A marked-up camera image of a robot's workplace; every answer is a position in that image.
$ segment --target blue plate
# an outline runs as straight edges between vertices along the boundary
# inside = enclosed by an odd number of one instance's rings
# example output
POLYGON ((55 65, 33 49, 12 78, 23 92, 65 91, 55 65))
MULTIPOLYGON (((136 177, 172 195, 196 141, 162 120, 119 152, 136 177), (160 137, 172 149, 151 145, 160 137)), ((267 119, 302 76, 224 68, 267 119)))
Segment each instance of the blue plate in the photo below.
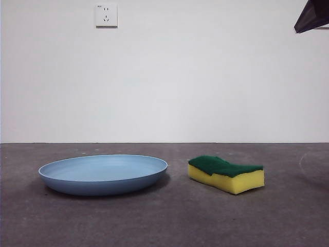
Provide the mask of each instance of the blue plate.
POLYGON ((154 184, 167 162, 142 155, 113 154, 69 158, 39 169, 46 185, 79 196, 127 193, 154 184))

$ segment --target sponge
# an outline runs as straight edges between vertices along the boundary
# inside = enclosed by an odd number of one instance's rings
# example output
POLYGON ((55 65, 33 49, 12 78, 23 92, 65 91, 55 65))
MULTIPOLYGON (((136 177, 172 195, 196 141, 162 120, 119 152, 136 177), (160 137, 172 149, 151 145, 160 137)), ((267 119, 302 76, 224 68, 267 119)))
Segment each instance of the sponge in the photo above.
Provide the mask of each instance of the sponge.
POLYGON ((215 156, 199 156, 189 161, 189 177, 237 195, 264 186, 263 166, 236 165, 215 156))

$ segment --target concrete floor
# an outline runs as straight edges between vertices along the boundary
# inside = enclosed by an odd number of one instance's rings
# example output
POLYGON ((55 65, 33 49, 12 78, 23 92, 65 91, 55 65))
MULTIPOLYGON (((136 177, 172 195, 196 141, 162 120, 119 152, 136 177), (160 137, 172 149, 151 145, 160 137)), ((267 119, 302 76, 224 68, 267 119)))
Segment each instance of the concrete floor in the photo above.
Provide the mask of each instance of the concrete floor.
POLYGON ((3 144, 1 246, 329 246, 329 144, 3 144), (75 197, 47 188, 42 165, 95 154, 169 164, 144 190, 75 197), (261 164, 265 187, 233 196, 187 176, 201 154, 261 164))

